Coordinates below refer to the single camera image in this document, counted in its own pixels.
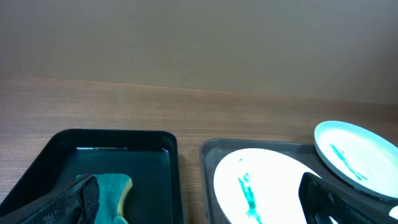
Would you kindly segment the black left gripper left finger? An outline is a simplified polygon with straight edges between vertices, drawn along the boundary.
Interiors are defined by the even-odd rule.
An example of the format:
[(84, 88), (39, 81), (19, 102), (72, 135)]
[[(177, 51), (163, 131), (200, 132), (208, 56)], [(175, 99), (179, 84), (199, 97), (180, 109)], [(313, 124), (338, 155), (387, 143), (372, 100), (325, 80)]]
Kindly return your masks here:
[(97, 178), (85, 174), (1, 217), (1, 223), (91, 224), (99, 207)]

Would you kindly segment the white plate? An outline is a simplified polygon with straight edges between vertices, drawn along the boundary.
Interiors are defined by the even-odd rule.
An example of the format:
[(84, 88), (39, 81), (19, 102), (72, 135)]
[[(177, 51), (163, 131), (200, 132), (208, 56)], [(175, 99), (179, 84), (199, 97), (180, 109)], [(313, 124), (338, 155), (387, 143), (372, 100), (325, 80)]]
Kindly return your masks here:
[(343, 121), (318, 124), (314, 145), (323, 163), (350, 186), (382, 199), (397, 199), (397, 146)]

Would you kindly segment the green and yellow sponge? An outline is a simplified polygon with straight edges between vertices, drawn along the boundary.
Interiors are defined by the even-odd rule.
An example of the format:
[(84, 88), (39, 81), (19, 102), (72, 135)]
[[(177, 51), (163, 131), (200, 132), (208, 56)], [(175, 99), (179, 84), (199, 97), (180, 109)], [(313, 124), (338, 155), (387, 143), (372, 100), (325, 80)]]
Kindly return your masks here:
[(124, 204), (132, 189), (132, 179), (126, 174), (94, 174), (99, 185), (99, 209), (94, 223), (128, 224)]

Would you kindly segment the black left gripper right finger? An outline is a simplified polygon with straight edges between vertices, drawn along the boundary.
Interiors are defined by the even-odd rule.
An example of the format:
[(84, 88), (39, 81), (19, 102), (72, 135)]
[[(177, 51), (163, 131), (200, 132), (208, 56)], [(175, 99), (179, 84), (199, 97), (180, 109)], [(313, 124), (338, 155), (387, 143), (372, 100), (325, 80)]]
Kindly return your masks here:
[(396, 218), (309, 172), (302, 176), (298, 196), (307, 223), (397, 224)]

